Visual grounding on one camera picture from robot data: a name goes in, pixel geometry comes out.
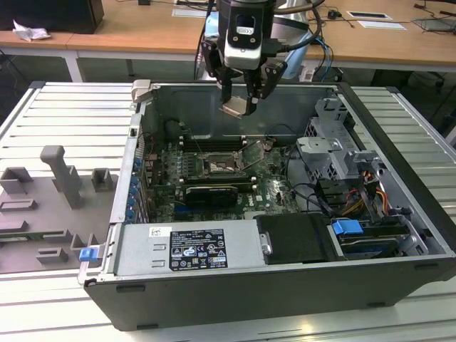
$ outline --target crumpled paper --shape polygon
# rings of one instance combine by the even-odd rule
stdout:
[[[46,39],[51,35],[44,28],[29,28],[16,23],[15,20],[13,32],[19,36],[20,39],[31,42],[32,39]]]

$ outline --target black box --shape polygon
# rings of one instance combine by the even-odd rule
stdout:
[[[16,23],[35,29],[93,33],[103,20],[101,0],[1,0],[0,30]]]

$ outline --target white paper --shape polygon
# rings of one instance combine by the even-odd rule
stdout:
[[[51,35],[44,28],[29,28],[22,25],[19,25],[14,22],[13,32],[20,38],[25,41],[31,42],[32,39],[46,39],[50,38]]]
[[[149,237],[168,237],[171,235],[172,227],[154,226],[149,228]]]
[[[397,23],[388,23],[387,21],[364,21],[358,20],[358,23],[367,29],[389,29],[389,30],[407,30],[404,26]]]

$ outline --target circuit board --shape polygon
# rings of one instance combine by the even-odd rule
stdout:
[[[264,150],[259,148],[260,144],[264,141],[249,140],[245,148],[233,152],[183,152],[178,144],[172,143],[156,149],[157,153],[151,154],[153,160],[146,164],[150,166],[150,221],[252,219],[258,214],[298,212],[284,176],[284,148],[265,145],[270,148]],[[235,204],[189,208],[182,198],[182,189],[198,185],[201,179],[239,189]]]

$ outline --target sticker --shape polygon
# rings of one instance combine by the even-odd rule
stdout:
[[[27,241],[26,237],[4,237],[0,239],[0,242],[15,242],[15,241]]]
[[[169,226],[154,226],[149,228],[149,237],[168,237],[172,227]]]
[[[358,23],[365,29],[389,29],[389,30],[407,30],[404,26],[397,23],[388,23],[384,21],[364,21],[358,20]]]
[[[228,267],[223,229],[171,232],[170,269],[219,269]]]

